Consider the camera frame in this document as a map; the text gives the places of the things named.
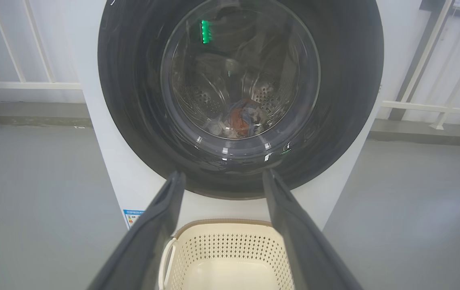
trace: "washing machine drum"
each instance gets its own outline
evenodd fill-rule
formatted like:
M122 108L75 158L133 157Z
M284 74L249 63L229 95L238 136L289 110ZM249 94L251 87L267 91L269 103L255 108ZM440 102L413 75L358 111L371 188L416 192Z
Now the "washing machine drum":
M263 196L332 165L377 97L383 33L374 0L116 0L98 64L110 114L133 151L187 189Z

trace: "concrete floor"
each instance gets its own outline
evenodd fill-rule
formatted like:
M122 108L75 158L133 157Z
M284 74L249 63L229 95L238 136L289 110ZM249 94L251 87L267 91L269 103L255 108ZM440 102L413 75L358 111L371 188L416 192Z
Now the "concrete floor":
M0 289L84 290L126 231L93 129L0 126Z
M323 232L365 290L460 289L460 147L367 141ZM85 289L125 233L92 129L0 126L0 289Z
M365 290L460 289L460 147L367 141L323 233Z

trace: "front-loading washing machine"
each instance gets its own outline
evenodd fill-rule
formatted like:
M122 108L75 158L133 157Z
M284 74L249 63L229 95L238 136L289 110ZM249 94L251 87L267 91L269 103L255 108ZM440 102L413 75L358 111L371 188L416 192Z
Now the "front-loading washing machine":
M383 71L374 0L76 0L62 9L126 219L178 170L187 189L178 227L269 220L262 173L274 169L323 228L373 121Z

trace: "white plastic basket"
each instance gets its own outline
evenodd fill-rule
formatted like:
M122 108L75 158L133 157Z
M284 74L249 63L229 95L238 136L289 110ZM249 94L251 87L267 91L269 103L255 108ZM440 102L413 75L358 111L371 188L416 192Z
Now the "white plastic basket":
M184 226L164 249L158 286L160 290L294 289L282 236L271 224L250 220L204 220Z

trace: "metal railing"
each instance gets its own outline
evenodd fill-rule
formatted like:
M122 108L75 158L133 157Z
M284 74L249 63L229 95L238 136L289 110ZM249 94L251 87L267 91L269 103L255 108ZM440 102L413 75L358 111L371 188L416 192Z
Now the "metal railing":
M42 38L38 33L38 27L36 25L36 21L33 15L33 11L31 9L31 4L29 0L22 0L24 8L25 8L25 15L29 22L29 27L31 28L31 32L33 34L33 39L36 44L36 48L38 50L38 54L40 56L40 60L44 65L45 74L47 77L47 81L26 81L24 73L20 67L18 59L16 55L14 55L12 47L8 41L8 38L5 34L5 26L0 18L0 33L4 40L4 44L6 46L7 52L15 71L18 76L19 81L0 81L0 89L48 89L48 90L81 90L81 84L79 83L61 83L56 82L54 77L53 71L51 70L51 66L49 64L49 59L45 54L44 46L42 44Z
M443 130L443 124L447 120L447 117L449 117L450 114L460 114L460 108L459 107L454 107L453 106L453 101L457 98L457 92L460 89L460 77L455 83L455 86L453 90L450 92L449 96L447 97L447 100L445 102L444 106L439 106L439 105L429 105L431 101L433 101L436 97L436 89L438 88L438 84L443 78L443 75L445 72L449 71L450 65L451 65L451 60L453 60L456 56L457 53L460 51L460 33L458 34L457 38L454 41L454 44L452 45L451 50L449 51L446 59L444 60L444 63L441 67L440 72L437 75L437 78L434 81L434 84L432 86L430 94L426 97L425 103L427 104L418 104L418 103L411 103L408 101L409 94L411 94L412 91L415 89L415 84L417 83L417 79L420 76L420 73L422 72L422 69L424 68L425 61L430 57L431 55L431 50L432 46L436 40L436 38L439 37L439 31L441 26L443 25L444 21L447 20L448 12L449 9L451 8L451 4L453 3L452 0L446 0L441 13L438 17L438 20L431 32L431 35L429 37L429 41L427 42L427 45L425 46L425 49L422 53L422 57L420 58L418 65L416 66L416 70L414 74L412 74L412 77L409 81L409 84L405 90L405 93L400 101L382 101L381 106L382 107L388 107L388 108L399 108L399 109L404 109L404 110L421 110L421 111L427 111L427 112L438 112L439 115L434 121L434 123L431 124L431 127L438 129L438 130Z

